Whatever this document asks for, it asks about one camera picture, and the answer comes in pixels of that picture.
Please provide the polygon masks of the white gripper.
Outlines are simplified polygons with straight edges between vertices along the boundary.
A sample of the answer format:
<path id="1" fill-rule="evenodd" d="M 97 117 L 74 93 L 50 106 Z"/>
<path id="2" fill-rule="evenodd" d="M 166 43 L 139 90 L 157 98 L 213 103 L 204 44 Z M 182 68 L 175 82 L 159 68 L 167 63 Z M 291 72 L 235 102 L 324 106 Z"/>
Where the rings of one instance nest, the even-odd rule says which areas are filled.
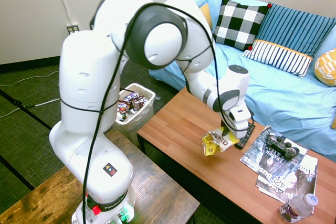
<path id="1" fill-rule="evenodd" d="M 222 136 L 226 136 L 229 132 L 231 132 L 236 138 L 244 137 L 248 129 L 248 120 L 249 118 L 240 121 L 229 118 L 222 119 L 220 123 L 220 126 L 224 127 Z"/>

